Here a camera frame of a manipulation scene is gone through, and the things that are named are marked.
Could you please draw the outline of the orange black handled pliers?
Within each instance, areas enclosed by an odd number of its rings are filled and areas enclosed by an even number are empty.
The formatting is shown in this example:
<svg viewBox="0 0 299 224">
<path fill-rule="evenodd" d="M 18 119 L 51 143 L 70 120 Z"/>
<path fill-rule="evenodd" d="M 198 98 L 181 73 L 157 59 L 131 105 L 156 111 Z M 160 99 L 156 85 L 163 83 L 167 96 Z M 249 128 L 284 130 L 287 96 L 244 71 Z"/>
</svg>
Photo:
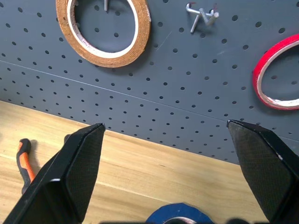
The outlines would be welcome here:
<svg viewBox="0 0 299 224">
<path fill-rule="evenodd" d="M 29 185 L 33 182 L 35 178 L 35 173 L 29 162 L 29 154 L 31 151 L 31 142 L 29 139 L 24 138 L 19 141 L 19 146 L 16 154 L 16 162 L 19 172 L 23 178 L 24 185 L 22 187 L 21 193 L 24 194 L 28 189 Z"/>
</svg>

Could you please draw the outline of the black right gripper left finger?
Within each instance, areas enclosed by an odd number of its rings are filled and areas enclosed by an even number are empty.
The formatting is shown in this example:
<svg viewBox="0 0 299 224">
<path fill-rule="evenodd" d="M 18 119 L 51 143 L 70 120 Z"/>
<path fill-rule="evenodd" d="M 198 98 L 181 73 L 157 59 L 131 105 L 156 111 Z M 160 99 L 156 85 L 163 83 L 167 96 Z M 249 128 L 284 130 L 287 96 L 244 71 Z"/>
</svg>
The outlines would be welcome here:
<svg viewBox="0 0 299 224">
<path fill-rule="evenodd" d="M 66 135 L 3 224 L 82 224 L 98 175 L 105 125 Z"/>
</svg>

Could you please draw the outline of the dark grey pegboard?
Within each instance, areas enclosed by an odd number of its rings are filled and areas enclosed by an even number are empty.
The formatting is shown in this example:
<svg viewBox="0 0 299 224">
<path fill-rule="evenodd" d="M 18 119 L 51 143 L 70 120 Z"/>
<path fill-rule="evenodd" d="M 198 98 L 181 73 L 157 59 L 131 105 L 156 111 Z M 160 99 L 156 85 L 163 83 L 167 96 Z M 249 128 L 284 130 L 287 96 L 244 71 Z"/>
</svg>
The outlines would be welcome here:
<svg viewBox="0 0 299 224">
<path fill-rule="evenodd" d="M 299 110 L 264 105 L 252 72 L 299 33 L 299 0 L 147 0 L 151 33 L 133 63 L 104 68 L 79 56 L 55 0 L 0 0 L 0 100 L 237 163 L 229 119 L 274 131 L 299 155 Z M 192 8 L 220 16 L 190 33 Z"/>
</svg>

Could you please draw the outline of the blue tape roll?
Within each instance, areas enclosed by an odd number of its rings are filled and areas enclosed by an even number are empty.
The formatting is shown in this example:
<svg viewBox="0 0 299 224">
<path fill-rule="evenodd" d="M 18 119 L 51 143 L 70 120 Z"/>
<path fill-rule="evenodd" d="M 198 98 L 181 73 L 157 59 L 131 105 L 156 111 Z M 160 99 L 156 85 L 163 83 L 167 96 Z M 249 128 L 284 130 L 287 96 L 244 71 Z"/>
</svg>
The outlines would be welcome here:
<svg viewBox="0 0 299 224">
<path fill-rule="evenodd" d="M 203 212 L 185 203 L 160 207 L 145 221 L 146 224 L 214 224 Z"/>
</svg>

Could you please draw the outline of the yellowish brown tape roll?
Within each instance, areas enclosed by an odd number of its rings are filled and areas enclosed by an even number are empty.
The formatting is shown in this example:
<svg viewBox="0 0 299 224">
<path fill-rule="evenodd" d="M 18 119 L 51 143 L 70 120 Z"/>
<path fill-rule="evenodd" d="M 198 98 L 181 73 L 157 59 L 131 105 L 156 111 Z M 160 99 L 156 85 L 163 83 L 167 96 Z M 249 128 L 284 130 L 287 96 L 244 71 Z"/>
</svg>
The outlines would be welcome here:
<svg viewBox="0 0 299 224">
<path fill-rule="evenodd" d="M 145 50 L 151 29 L 151 16 L 146 0 L 126 0 L 135 21 L 130 45 L 110 53 L 92 46 L 81 34 L 75 21 L 75 0 L 56 0 L 56 13 L 61 31 L 70 46 L 85 60 L 100 67 L 119 68 L 134 62 Z"/>
</svg>

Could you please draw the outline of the red tape roll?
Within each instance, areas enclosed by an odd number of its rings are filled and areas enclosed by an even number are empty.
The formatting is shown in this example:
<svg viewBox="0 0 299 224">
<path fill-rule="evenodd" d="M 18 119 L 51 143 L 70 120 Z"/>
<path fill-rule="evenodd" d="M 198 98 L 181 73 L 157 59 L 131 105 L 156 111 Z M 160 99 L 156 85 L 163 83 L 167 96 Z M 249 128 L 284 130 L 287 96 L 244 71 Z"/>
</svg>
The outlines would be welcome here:
<svg viewBox="0 0 299 224">
<path fill-rule="evenodd" d="M 252 85 L 257 97 L 268 107 L 277 110 L 299 110 L 299 98 L 293 100 L 278 100 L 266 96 L 262 91 L 262 79 L 270 64 L 282 53 L 299 46 L 299 34 L 289 36 L 272 46 L 255 66 L 252 74 Z"/>
</svg>

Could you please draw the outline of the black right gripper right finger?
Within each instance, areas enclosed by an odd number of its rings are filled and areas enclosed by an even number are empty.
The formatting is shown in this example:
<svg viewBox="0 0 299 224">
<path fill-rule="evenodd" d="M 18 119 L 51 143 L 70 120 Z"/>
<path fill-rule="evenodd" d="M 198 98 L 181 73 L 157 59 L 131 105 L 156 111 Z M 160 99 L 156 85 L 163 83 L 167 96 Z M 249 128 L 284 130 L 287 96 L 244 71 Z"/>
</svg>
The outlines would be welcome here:
<svg viewBox="0 0 299 224">
<path fill-rule="evenodd" d="M 299 224 L 299 156 L 273 131 L 228 120 L 235 152 L 270 224 Z"/>
</svg>

